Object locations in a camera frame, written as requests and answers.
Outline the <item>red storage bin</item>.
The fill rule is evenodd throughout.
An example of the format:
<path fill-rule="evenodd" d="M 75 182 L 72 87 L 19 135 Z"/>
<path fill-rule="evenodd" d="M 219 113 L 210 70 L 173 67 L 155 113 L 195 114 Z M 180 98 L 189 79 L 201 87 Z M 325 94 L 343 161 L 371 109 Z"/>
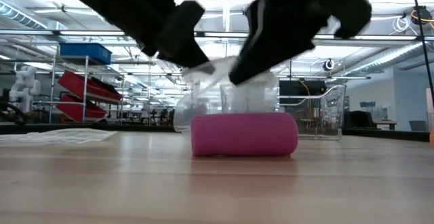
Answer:
<path fill-rule="evenodd" d="M 97 96 L 88 94 L 86 98 L 85 109 L 83 109 L 83 100 L 81 98 L 72 94 L 63 94 L 56 107 L 74 122 L 90 122 L 106 117 L 107 111 L 94 103 L 99 99 Z"/>
<path fill-rule="evenodd" d="M 58 83 L 76 97 L 82 99 L 84 90 L 88 100 L 105 102 L 108 104 L 119 104 L 122 95 L 116 91 L 111 84 L 105 83 L 95 77 L 85 77 L 71 71 L 65 71 Z"/>

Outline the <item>pink elastic bandage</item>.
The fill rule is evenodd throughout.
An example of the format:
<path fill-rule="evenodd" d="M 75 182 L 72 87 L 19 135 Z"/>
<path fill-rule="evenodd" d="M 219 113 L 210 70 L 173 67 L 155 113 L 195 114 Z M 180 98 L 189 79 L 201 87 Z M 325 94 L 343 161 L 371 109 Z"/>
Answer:
<path fill-rule="evenodd" d="M 298 126 L 289 113 L 200 115 L 191 122 L 194 156 L 290 155 L 298 146 Z"/>

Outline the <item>grey chair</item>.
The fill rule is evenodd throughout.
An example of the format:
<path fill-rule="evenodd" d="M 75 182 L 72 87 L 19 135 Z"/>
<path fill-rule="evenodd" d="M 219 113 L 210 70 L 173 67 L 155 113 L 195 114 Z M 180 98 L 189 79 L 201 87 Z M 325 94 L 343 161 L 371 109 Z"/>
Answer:
<path fill-rule="evenodd" d="M 409 121 L 410 129 L 413 132 L 428 132 L 429 127 L 426 121 Z"/>

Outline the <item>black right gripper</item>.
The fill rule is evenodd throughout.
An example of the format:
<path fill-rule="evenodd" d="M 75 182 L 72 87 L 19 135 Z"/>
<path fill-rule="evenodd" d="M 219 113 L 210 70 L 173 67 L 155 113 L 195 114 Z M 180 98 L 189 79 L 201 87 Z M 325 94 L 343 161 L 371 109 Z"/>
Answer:
<path fill-rule="evenodd" d="M 334 36 L 349 39 L 370 22 L 368 0 L 255 0 L 246 11 L 250 33 L 229 73 L 239 85 L 315 45 L 312 38 L 335 17 Z"/>

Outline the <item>metal shelf rack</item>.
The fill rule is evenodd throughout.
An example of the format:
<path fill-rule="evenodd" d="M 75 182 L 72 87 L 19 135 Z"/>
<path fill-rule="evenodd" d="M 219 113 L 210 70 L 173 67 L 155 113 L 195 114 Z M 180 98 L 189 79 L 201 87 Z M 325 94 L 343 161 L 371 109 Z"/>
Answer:
<path fill-rule="evenodd" d="M 124 97 L 122 92 L 125 90 L 125 75 L 120 73 L 120 71 L 113 67 L 112 64 L 99 64 L 88 56 L 61 56 L 60 46 L 58 46 L 57 54 L 55 54 L 51 60 L 37 61 L 36 64 L 38 65 L 37 73 L 40 75 L 47 75 L 50 78 L 50 94 L 47 98 L 38 98 L 34 104 L 48 109 L 49 122 L 53 122 L 55 113 L 59 114 L 59 120 L 61 122 L 67 121 L 79 124 L 89 122 L 74 122 L 56 107 L 56 105 L 59 104 L 60 97 L 63 94 L 72 94 L 58 83 L 58 80 L 62 77 L 65 71 L 71 71 L 75 74 L 82 75 L 85 77 L 85 80 L 87 80 L 88 77 L 95 77 L 114 86 L 116 91 L 122 95 L 121 102 L 116 105 L 94 101 L 94 103 L 96 103 L 99 107 L 106 110 L 107 114 L 106 117 L 96 121 L 90 121 L 89 123 L 106 122 L 109 119 L 115 119 L 117 117 L 116 114 L 123 111 Z M 84 90 L 82 100 L 83 109 L 85 109 L 87 100 L 86 90 Z"/>

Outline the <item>thin black pole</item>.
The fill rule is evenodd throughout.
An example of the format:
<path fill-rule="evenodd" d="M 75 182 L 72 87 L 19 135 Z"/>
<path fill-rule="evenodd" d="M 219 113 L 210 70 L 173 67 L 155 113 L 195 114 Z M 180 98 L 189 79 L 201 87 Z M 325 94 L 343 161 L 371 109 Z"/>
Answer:
<path fill-rule="evenodd" d="M 422 26 L 422 20 L 420 18 L 420 8 L 419 8 L 418 0 L 414 0 L 414 3 L 415 3 L 416 14 L 417 14 L 416 16 L 417 16 L 418 26 L 419 26 L 419 31 L 420 31 L 420 39 L 422 41 L 422 48 L 423 48 L 423 52 L 424 52 L 425 66 L 426 66 L 427 76 L 428 76 L 428 80 L 429 80 L 429 87 L 431 90 L 431 95 L 433 95 L 434 83 L 432 80 L 431 70 L 430 70 L 430 66 L 429 66 L 429 59 L 428 59 L 428 54 L 427 54 L 427 45 L 426 45 L 426 41 L 425 41 L 425 34 L 424 34 L 423 26 Z"/>

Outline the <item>blue storage bin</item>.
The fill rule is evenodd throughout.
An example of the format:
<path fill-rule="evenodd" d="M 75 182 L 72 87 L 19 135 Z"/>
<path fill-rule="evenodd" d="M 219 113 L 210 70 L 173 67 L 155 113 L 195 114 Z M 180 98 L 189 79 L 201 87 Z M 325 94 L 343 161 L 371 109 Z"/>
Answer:
<path fill-rule="evenodd" d="M 112 52 L 99 43 L 61 43 L 61 56 L 88 56 L 99 64 L 111 64 Z"/>

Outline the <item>wooden desk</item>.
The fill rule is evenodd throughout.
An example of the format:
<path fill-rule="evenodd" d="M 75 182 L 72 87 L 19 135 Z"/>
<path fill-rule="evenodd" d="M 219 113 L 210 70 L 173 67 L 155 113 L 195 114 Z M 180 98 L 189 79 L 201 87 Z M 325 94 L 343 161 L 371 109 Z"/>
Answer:
<path fill-rule="evenodd" d="M 397 122 L 393 120 L 374 120 L 375 126 L 388 126 L 389 130 L 395 130 Z"/>

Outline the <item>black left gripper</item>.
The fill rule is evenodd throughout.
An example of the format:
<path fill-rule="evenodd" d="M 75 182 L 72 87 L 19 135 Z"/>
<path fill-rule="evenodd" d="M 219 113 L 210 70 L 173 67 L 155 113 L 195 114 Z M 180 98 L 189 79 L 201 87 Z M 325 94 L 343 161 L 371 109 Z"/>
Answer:
<path fill-rule="evenodd" d="M 136 40 L 148 56 L 193 68 L 209 61 L 195 41 L 194 28 L 204 14 L 196 1 L 80 0 L 110 24 Z"/>

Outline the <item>clear plastic bin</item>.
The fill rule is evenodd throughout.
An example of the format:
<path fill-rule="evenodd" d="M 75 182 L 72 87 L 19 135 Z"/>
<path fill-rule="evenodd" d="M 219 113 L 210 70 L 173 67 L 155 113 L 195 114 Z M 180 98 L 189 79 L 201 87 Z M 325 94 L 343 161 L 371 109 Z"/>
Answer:
<path fill-rule="evenodd" d="M 342 137 L 344 99 L 346 86 L 336 85 L 316 96 L 290 96 L 301 98 L 296 104 L 279 103 L 278 95 L 274 112 L 289 113 L 294 118 L 300 138 L 338 141 Z"/>

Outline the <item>black table frame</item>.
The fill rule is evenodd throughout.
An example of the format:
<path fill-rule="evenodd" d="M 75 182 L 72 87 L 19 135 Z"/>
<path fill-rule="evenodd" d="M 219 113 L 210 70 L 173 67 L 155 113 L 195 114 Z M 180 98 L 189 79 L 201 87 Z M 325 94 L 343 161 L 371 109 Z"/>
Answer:
<path fill-rule="evenodd" d="M 175 132 L 171 127 L 161 126 L 120 126 L 120 125 L 104 125 L 104 124 L 28 124 L 25 126 L 19 125 L 0 125 L 0 135 L 3 134 L 26 134 L 29 132 L 47 132 L 51 130 L 61 129 L 82 129 L 91 128 L 96 130 L 121 131 L 121 132 Z M 344 129 L 343 136 L 362 136 L 370 138 L 387 138 L 405 141 L 420 141 L 430 142 L 430 132 L 406 132 L 396 130 L 364 130 L 364 129 Z"/>

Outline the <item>black cabinet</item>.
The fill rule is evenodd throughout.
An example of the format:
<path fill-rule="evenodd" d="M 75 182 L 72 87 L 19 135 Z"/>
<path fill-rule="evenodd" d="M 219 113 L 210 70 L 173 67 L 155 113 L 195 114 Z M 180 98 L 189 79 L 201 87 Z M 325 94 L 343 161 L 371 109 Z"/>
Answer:
<path fill-rule="evenodd" d="M 346 111 L 344 113 L 344 129 L 376 129 L 371 113 L 365 111 Z"/>

